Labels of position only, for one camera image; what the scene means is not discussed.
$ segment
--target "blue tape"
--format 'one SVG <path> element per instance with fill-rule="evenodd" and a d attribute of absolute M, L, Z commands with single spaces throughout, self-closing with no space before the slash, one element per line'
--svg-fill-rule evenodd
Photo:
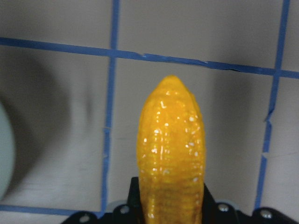
<path fill-rule="evenodd" d="M 117 49 L 118 42 L 118 25 L 119 25 L 119 0 L 113 0 L 112 9 L 112 30 L 110 47 L 113 50 Z M 112 126 L 113 116 L 113 103 L 114 103 L 114 84 L 115 84 L 115 70 L 116 70 L 116 57 L 110 57 L 109 71 L 108 71 L 108 84 L 107 84 L 107 99 L 106 99 L 106 120 L 104 128 L 104 156 L 103 156 L 103 173 L 102 173 L 102 193 L 101 193 L 101 213 L 98 217 L 105 214 L 107 207 L 107 178 L 109 171 L 110 161 L 110 130 Z"/>
<path fill-rule="evenodd" d="M 266 168 L 267 168 L 267 159 L 262 155 L 260 173 L 259 173 L 259 178 L 257 183 L 256 200 L 254 205 L 255 209 L 258 209 L 261 206 L 262 197 L 263 197 L 263 184 L 266 176 Z"/>
<path fill-rule="evenodd" d="M 211 61 L 205 62 L 197 59 L 162 56 L 162 55 L 154 55 L 154 54 L 141 55 L 131 51 L 123 51 L 123 50 L 116 50 L 116 49 L 92 48 L 92 47 L 83 47 L 83 46 L 75 46 L 75 45 L 67 45 L 67 44 L 59 44 L 59 43 L 12 39 L 12 38 L 5 38 L 5 37 L 0 37 L 0 45 L 30 48 L 30 49 L 51 50 L 57 52 L 84 54 L 84 55 L 93 55 L 93 56 L 107 56 L 107 57 L 115 57 L 115 58 L 149 61 L 149 62 L 189 64 L 189 65 L 203 66 L 210 69 L 233 70 L 233 71 L 253 73 L 258 75 L 273 76 L 276 72 L 275 69 L 261 68 L 256 66 L 247 66 L 247 65 L 229 64 L 229 63 L 220 63 L 220 62 L 211 62 Z M 299 72 L 282 70 L 281 77 L 299 79 Z"/>
<path fill-rule="evenodd" d="M 277 46 L 276 61 L 275 61 L 276 72 L 273 75 L 269 110 L 266 118 L 266 130 L 265 130 L 265 136 L 263 142 L 263 153 L 268 153 L 270 151 L 270 142 L 271 142 L 271 133 L 272 133 L 271 117 L 275 110 L 275 104 L 277 100 L 278 87 L 279 87 L 279 78 L 282 75 L 281 66 L 282 66 L 284 46 L 285 46 L 285 33 L 286 33 L 287 19 L 289 13 L 289 6 L 290 6 L 290 1 L 284 0 L 281 19 L 280 19 L 278 46 Z M 255 209 L 261 206 L 266 170 L 267 170 L 267 158 L 265 158 L 264 155 L 262 155 L 259 177 L 258 177 L 258 184 L 256 189 Z"/>
<path fill-rule="evenodd" d="M 23 207 L 23 206 L 13 206 L 13 205 L 0 205 L 0 210 L 1 211 L 34 213 L 34 214 L 60 215 L 60 216 L 70 216 L 70 215 L 74 214 L 75 212 L 78 212 L 77 210 Z"/>

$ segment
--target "black mount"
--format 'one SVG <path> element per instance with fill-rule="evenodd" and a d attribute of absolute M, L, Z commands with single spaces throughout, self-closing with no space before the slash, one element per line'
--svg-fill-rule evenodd
<path fill-rule="evenodd" d="M 264 207 L 245 215 L 227 203 L 216 203 L 205 185 L 202 224 L 299 224 L 281 212 Z M 77 212 L 61 224 L 144 224 L 138 177 L 131 179 L 126 204 L 117 206 L 113 212 L 97 217 L 91 212 Z"/>

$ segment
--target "painter's tape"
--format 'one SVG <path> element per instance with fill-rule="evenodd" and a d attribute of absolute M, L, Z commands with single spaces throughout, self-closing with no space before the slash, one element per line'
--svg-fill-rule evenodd
<path fill-rule="evenodd" d="M 34 214 L 60 215 L 60 216 L 70 216 L 70 215 L 78 212 L 77 210 L 23 207 L 23 206 L 13 206 L 13 205 L 0 205 L 0 210 L 1 211 L 34 213 Z"/>
<path fill-rule="evenodd" d="M 120 1 L 113 0 L 112 8 L 112 29 L 110 37 L 111 52 L 117 49 L 118 43 L 118 26 L 119 26 L 119 12 Z M 110 56 L 108 83 L 107 83 L 107 98 L 106 98 L 106 118 L 104 128 L 104 152 L 103 152 L 103 171 L 102 171 L 102 189 L 101 189 L 101 212 L 96 214 L 101 217 L 105 214 L 107 207 L 108 189 L 108 170 L 110 162 L 110 131 L 112 126 L 113 104 L 114 104 L 114 84 L 115 84 L 115 70 L 116 70 L 116 57 Z"/>
<path fill-rule="evenodd" d="M 255 200 L 255 209 L 261 206 L 262 197 L 263 197 L 263 184 L 266 176 L 266 168 L 267 168 L 267 158 L 262 155 L 261 165 L 260 165 L 260 173 L 257 182 L 257 190 L 256 190 L 256 200 Z"/>
<path fill-rule="evenodd" d="M 66 52 L 66 53 L 93 55 L 93 56 L 107 56 L 107 57 L 114 57 L 114 58 L 149 61 L 149 62 L 189 64 L 189 65 L 203 66 L 210 69 L 234 70 L 234 71 L 253 73 L 258 75 L 273 76 L 276 72 L 276 69 L 262 68 L 256 66 L 211 62 L 211 61 L 206 62 L 197 59 L 162 56 L 162 55 L 154 55 L 154 54 L 142 55 L 132 51 L 92 48 L 92 47 L 83 47 L 83 46 L 75 46 L 75 45 L 68 45 L 68 44 L 49 43 L 49 42 L 28 41 L 28 40 L 12 39 L 12 38 L 5 38 L 5 37 L 0 37 L 0 45 L 30 48 L 30 49 L 51 50 L 51 51 Z M 299 72 L 282 70 L 280 76 L 299 79 Z"/>
<path fill-rule="evenodd" d="M 264 136 L 263 152 L 262 152 L 261 165 L 260 165 L 260 171 L 258 177 L 258 184 L 256 189 L 255 209 L 261 206 L 261 201 L 263 198 L 263 186 L 264 186 L 264 180 L 265 180 L 265 175 L 267 170 L 267 158 L 264 156 L 264 154 L 270 151 L 270 142 L 271 142 L 271 133 L 272 133 L 271 117 L 275 110 L 275 104 L 278 95 L 279 79 L 282 75 L 281 65 L 282 65 L 284 46 L 285 46 L 285 33 L 286 33 L 287 19 L 289 13 L 289 6 L 290 6 L 290 1 L 284 0 L 281 19 L 280 19 L 279 34 L 278 34 L 278 45 L 277 45 L 277 53 L 276 53 L 276 61 L 275 61 L 276 72 L 273 74 L 269 109 L 266 118 L 266 131 Z"/>

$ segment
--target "ridged texture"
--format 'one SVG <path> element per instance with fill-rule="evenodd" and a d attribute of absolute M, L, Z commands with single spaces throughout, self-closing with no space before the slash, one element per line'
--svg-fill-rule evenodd
<path fill-rule="evenodd" d="M 137 163 L 146 224 L 200 224 L 205 138 L 195 97 L 165 77 L 142 109 Z"/>

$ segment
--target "yellow 3d printed object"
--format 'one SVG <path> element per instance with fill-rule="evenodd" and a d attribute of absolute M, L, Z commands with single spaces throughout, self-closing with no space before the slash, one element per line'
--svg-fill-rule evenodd
<path fill-rule="evenodd" d="M 194 95 L 165 77 L 142 109 L 137 136 L 141 204 L 146 224 L 200 224 L 205 132 Z"/>

